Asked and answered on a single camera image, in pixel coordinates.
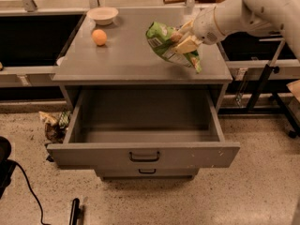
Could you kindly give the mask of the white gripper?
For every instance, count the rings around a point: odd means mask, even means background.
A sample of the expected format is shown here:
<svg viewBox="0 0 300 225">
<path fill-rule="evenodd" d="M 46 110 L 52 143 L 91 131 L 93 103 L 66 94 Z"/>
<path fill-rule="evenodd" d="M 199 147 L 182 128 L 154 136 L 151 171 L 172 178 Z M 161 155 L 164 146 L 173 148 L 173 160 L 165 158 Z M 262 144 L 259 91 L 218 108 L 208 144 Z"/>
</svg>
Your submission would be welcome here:
<svg viewBox="0 0 300 225">
<path fill-rule="evenodd" d="M 193 32 L 196 37 L 173 36 L 172 41 L 175 43 L 173 50 L 176 53 L 191 53 L 196 51 L 202 43 L 213 45 L 226 37 L 218 28 L 215 10 L 214 7 L 203 9 L 194 21 L 190 20 L 179 28 L 178 32 L 182 35 Z"/>
</svg>

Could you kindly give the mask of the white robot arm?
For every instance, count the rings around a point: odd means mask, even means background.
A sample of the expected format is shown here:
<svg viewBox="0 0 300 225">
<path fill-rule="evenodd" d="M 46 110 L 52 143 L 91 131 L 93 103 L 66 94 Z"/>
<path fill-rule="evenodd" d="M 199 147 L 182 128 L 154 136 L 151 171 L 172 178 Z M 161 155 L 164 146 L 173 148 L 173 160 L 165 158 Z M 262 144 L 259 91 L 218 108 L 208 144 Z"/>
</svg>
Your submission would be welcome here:
<svg viewBox="0 0 300 225">
<path fill-rule="evenodd" d="M 237 32 L 279 32 L 300 59 L 300 0 L 225 0 L 201 10 L 180 29 L 176 53 L 190 53 Z"/>
</svg>

